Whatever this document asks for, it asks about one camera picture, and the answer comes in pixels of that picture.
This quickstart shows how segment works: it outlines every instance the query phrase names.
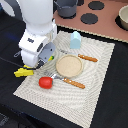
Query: black cable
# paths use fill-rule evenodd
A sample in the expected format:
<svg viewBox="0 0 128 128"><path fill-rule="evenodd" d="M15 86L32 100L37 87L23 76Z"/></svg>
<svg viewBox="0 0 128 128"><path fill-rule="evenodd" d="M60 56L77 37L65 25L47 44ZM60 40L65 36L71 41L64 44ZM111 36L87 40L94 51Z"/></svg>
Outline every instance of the black cable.
<svg viewBox="0 0 128 128"><path fill-rule="evenodd" d="M13 65L16 65L16 66L18 66L18 67L20 67L20 68L27 69L27 70L36 70L36 69L39 69L41 66L44 65L44 62L43 62L42 60L40 60L39 63L38 63L38 66L37 66L36 68L26 68L26 67L23 67L23 66L21 66L21 65L19 65L19 64L14 63L14 62L11 62L11 61L9 61L9 60L6 60L6 59L4 59L4 58L2 58L2 57L0 57L0 59L3 60L3 61L5 61L5 62L11 63L11 64L13 64Z"/></svg>

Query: stove burner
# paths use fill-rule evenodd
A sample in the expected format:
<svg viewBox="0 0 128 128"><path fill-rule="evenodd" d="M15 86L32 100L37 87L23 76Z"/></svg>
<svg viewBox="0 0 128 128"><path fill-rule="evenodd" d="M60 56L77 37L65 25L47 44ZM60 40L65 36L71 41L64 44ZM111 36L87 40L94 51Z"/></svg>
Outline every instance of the stove burner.
<svg viewBox="0 0 128 128"><path fill-rule="evenodd" d="M104 8L104 3L100 1L92 1L88 4L88 7L92 10L102 10Z"/></svg>
<svg viewBox="0 0 128 128"><path fill-rule="evenodd" d="M92 13L86 13L81 16L81 21L85 24L95 24L98 21L98 17Z"/></svg>
<svg viewBox="0 0 128 128"><path fill-rule="evenodd" d="M76 13L73 16L70 16L70 17L63 17L63 16L60 16L60 17L63 18L63 19L73 19L74 17L76 17Z"/></svg>

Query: black surface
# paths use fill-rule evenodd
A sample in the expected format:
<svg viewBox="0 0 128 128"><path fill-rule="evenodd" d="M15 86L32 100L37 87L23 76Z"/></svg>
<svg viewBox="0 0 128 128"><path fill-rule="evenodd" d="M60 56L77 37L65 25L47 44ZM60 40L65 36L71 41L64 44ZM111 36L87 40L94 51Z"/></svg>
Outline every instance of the black surface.
<svg viewBox="0 0 128 128"><path fill-rule="evenodd" d="M117 24L121 29L123 29L123 30L125 30L125 31L128 31L128 30L126 30L126 29L122 26L119 16L116 17L115 22L116 22L116 24Z"/></svg>
<svg viewBox="0 0 128 128"><path fill-rule="evenodd" d="M98 21L98 17L92 13L86 13L81 16L81 21L85 24L95 24Z"/></svg>
<svg viewBox="0 0 128 128"><path fill-rule="evenodd" d="M84 0L78 0L77 6L82 6L84 4Z"/></svg>
<svg viewBox="0 0 128 128"><path fill-rule="evenodd" d="M88 7L92 10L102 10L104 8L104 3L100 1L92 1L88 4Z"/></svg>
<svg viewBox="0 0 128 128"><path fill-rule="evenodd" d="M0 56L23 65L21 57L13 58L19 51L18 42L25 24L4 15L0 19ZM58 31L73 30L58 27ZM90 128L128 128L128 44L79 32L81 36L115 43ZM13 95L25 77L13 74L18 67L0 60L0 104L34 117L54 128L80 128L45 109Z"/></svg>

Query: tomato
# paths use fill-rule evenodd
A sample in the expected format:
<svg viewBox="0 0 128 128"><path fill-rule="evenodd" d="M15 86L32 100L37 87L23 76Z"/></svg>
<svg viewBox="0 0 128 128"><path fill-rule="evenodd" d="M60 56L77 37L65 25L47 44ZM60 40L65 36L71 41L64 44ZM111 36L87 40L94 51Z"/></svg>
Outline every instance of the tomato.
<svg viewBox="0 0 128 128"><path fill-rule="evenodd" d="M52 81L51 77L41 77L39 79L39 86L41 88L50 89L52 87Z"/></svg>

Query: yellow object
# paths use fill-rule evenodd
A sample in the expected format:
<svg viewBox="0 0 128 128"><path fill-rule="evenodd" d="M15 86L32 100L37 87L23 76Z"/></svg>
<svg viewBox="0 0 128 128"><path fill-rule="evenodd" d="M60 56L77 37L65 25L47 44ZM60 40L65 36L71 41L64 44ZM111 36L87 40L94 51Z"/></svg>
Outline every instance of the yellow object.
<svg viewBox="0 0 128 128"><path fill-rule="evenodd" d="M53 59L54 59L54 56L51 56L48 61L53 60Z"/></svg>
<svg viewBox="0 0 128 128"><path fill-rule="evenodd" d="M27 70L27 69L24 69L24 68L20 68L18 69L18 71L14 72L15 76L16 77L21 77L21 76L29 76L29 75L33 75L33 70Z"/></svg>

